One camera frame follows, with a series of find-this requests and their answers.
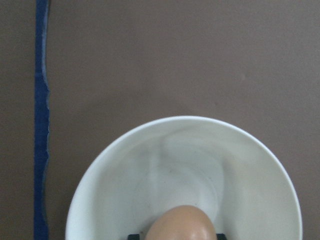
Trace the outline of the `white ceramic bowl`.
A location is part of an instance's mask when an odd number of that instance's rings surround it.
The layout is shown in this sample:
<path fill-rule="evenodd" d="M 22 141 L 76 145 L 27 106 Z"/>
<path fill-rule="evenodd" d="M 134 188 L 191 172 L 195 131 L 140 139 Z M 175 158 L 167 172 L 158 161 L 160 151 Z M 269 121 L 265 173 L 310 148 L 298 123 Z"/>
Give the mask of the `white ceramic bowl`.
<path fill-rule="evenodd" d="M 92 162 L 70 204 L 67 240 L 145 239 L 180 205 L 202 209 L 229 240 L 300 240 L 295 188 L 276 156 L 229 123 L 199 116 L 154 120 Z"/>

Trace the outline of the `brown egg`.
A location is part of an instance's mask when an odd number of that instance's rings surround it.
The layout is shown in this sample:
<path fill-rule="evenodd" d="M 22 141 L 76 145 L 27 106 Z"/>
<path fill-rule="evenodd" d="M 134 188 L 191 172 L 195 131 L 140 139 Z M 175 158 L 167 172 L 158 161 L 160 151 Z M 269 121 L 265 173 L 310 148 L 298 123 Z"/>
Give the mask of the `brown egg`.
<path fill-rule="evenodd" d="M 210 218 L 201 209 L 181 205 L 166 211 L 148 230 L 146 240 L 216 240 Z"/>

